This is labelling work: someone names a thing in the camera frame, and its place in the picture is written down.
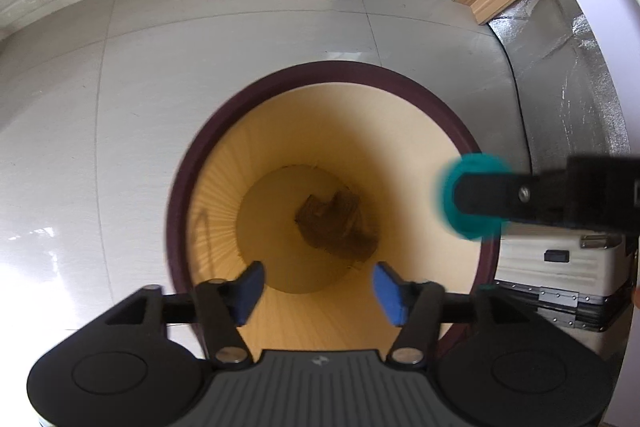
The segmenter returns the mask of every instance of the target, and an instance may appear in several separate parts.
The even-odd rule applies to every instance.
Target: screw
[[[522,201],[522,203],[528,203],[530,198],[531,191],[529,190],[529,187],[527,187],[526,185],[520,187],[520,190],[518,190],[518,199]]]
[[[222,363],[240,363],[248,356],[242,347],[226,346],[216,353],[216,358]]]
[[[424,358],[424,354],[415,347],[399,347],[391,353],[391,358],[399,363],[412,364],[420,362]]]

